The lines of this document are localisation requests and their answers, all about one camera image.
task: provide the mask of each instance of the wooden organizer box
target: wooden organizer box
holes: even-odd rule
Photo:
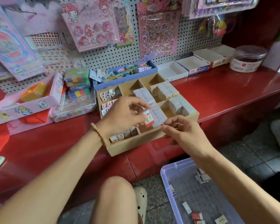
[[[114,89],[114,90],[120,90],[123,97],[127,96],[133,96],[134,92],[133,90],[140,89],[142,87],[146,87],[148,91],[150,91],[150,86],[165,82],[165,79],[159,75],[159,73],[155,73],[152,75],[148,75],[139,79],[135,79],[132,81],[124,82],[116,86],[111,86],[106,89],[102,89],[97,91],[97,97],[98,97],[98,106],[100,109],[100,115],[101,119],[102,116],[102,104],[107,103],[108,101],[102,101],[100,98],[100,94]],[[161,101],[159,97],[155,96],[154,99],[156,100],[157,105],[162,109],[164,114],[167,116],[167,118],[173,117],[174,114],[169,108],[169,100]],[[197,121],[199,116],[199,112],[195,112],[193,114],[190,114],[186,116],[187,119]],[[107,150],[110,153],[111,156],[118,155],[120,153],[123,153],[125,151],[128,151],[132,148],[135,148],[137,146],[140,146],[144,143],[153,141],[155,139],[158,139],[164,135],[164,133],[161,131],[161,126],[153,128],[153,126],[146,127],[146,126],[140,126],[137,127],[138,134],[136,136],[130,137],[128,139],[124,139],[123,141],[113,142],[108,139],[107,144]]]

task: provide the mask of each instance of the knee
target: knee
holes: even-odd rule
[[[124,178],[119,176],[112,176],[105,180],[102,185],[103,189],[123,190],[123,191],[134,191],[133,186]]]

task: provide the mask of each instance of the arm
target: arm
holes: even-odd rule
[[[96,125],[105,139],[146,120],[150,106],[140,98],[120,98]],[[81,175],[102,146],[91,130],[61,158],[23,187],[0,209],[0,224],[55,224]]]
[[[197,122],[176,116],[161,129],[212,178],[246,224],[280,223],[280,203],[213,148]]]

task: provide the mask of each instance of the hand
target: hand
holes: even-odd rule
[[[150,105],[139,97],[120,97],[97,124],[97,128],[107,140],[132,126],[144,124],[147,115],[142,114],[142,107],[150,109]]]
[[[172,137],[192,158],[206,158],[215,150],[199,124],[184,116],[167,119],[161,126],[165,137]]]

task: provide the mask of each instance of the red counter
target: red counter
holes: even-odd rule
[[[172,85],[200,112],[201,127],[215,147],[254,131],[280,102],[280,74],[265,68],[238,73],[221,66]],[[0,167],[0,202],[62,156],[86,133],[89,123],[99,119],[99,113],[89,113],[11,136],[0,153],[6,158]],[[159,173],[163,165],[184,154],[169,142],[160,138],[115,157],[101,148],[66,209],[93,199],[107,177],[119,175],[135,182]]]

